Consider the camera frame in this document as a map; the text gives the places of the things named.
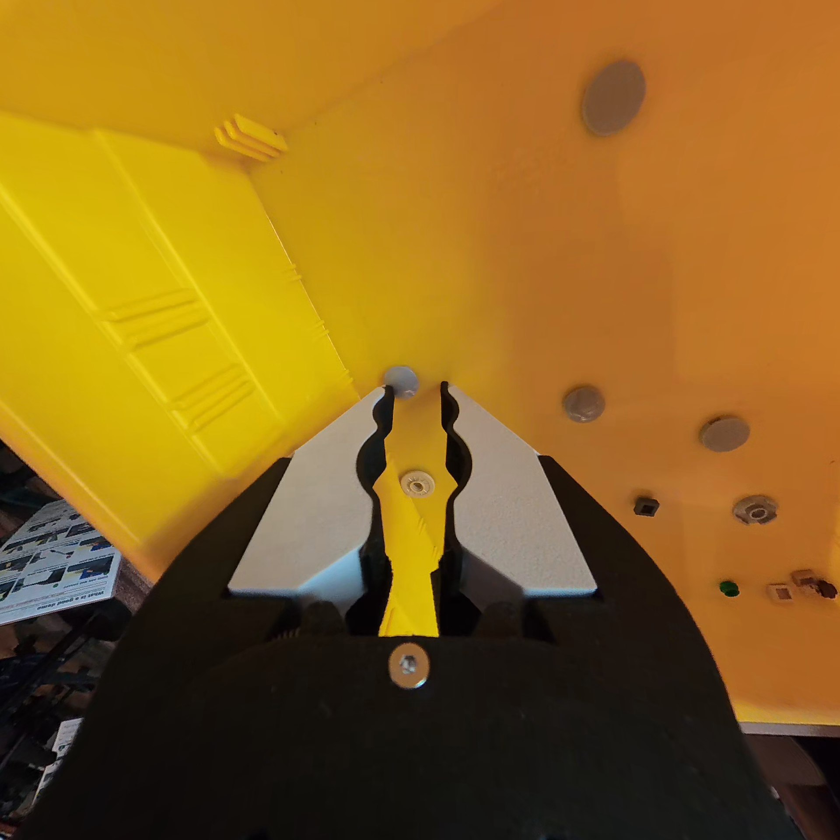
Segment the white paper sheet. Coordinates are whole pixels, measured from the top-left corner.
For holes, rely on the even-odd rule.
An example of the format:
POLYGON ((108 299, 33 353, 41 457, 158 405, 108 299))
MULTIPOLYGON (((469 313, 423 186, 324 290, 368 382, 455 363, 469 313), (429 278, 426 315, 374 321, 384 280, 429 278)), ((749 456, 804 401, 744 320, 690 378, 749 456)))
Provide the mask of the white paper sheet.
POLYGON ((67 753, 70 750, 70 746, 73 743, 74 738, 76 737, 82 722, 82 717, 76 717, 66 719, 60 723, 52 747, 52 752, 56 755, 56 759, 53 763, 45 767, 45 770, 42 774, 42 777, 40 779, 40 782, 38 783, 38 787, 35 792, 34 803, 38 801, 44 789, 49 785, 53 777, 58 772, 63 759, 66 757, 67 753))

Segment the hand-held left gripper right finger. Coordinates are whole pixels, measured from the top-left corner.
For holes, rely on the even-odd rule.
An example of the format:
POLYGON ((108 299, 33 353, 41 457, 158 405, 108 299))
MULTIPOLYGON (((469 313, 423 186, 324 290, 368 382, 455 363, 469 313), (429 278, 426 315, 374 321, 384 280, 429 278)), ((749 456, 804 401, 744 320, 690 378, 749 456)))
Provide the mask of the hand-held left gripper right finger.
POLYGON ((439 609, 596 593, 539 452, 456 385, 443 381, 439 394, 445 467, 455 483, 436 572, 439 609))

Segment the yellow plastic bin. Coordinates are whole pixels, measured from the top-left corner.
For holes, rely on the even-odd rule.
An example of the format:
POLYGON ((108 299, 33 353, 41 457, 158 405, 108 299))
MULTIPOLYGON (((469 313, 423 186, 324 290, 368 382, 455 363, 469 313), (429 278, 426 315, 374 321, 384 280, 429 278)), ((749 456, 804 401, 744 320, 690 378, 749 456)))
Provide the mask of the yellow plastic bin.
POLYGON ((767 594, 838 585, 838 2, 2 2, 2 440, 47 485, 158 578, 394 365, 377 489, 437 488, 390 631, 449 381, 656 560, 741 721, 838 725, 838 600, 767 594))

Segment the grey round holed lego piece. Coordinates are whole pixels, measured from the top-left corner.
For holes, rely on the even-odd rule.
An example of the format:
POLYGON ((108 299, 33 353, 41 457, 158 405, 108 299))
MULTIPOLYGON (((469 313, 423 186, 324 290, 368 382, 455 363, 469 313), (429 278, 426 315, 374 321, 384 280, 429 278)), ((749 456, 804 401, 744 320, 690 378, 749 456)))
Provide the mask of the grey round holed lego piece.
POLYGON ((778 502, 768 496, 754 495, 737 500, 732 516, 745 525, 765 525, 778 517, 778 502))

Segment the printed picture sheet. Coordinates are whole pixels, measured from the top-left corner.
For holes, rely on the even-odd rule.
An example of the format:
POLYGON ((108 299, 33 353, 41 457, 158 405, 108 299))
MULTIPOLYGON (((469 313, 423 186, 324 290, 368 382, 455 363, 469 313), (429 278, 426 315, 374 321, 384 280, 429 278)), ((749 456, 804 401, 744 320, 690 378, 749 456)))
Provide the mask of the printed picture sheet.
POLYGON ((122 562, 69 502, 50 502, 2 544, 1 625, 108 600, 122 562))

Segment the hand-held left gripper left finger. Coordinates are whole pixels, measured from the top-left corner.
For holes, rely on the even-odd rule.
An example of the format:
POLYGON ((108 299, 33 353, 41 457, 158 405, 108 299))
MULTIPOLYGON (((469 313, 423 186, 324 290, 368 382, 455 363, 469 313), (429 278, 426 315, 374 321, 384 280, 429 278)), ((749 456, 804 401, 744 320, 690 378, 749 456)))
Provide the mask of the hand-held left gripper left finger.
POLYGON ((385 468, 395 394, 378 386, 300 446, 227 588, 346 614, 371 588, 363 555, 384 545, 375 482, 385 468))

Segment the grey round lego tile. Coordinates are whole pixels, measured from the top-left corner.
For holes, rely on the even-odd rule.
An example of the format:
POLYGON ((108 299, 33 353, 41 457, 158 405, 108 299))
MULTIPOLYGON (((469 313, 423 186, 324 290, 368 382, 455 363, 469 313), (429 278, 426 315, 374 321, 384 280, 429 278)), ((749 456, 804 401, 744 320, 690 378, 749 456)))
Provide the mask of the grey round lego tile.
POLYGON ((581 100, 586 129, 605 138, 624 130, 635 120, 647 93, 641 66, 630 59, 616 60, 593 76, 581 100))
POLYGON ((708 419, 698 432, 700 445, 716 454, 731 453, 750 438, 751 426, 740 416, 719 415, 708 419))
POLYGON ((604 414, 606 399, 596 386, 579 385, 564 394, 562 408, 572 422, 589 424, 604 414))

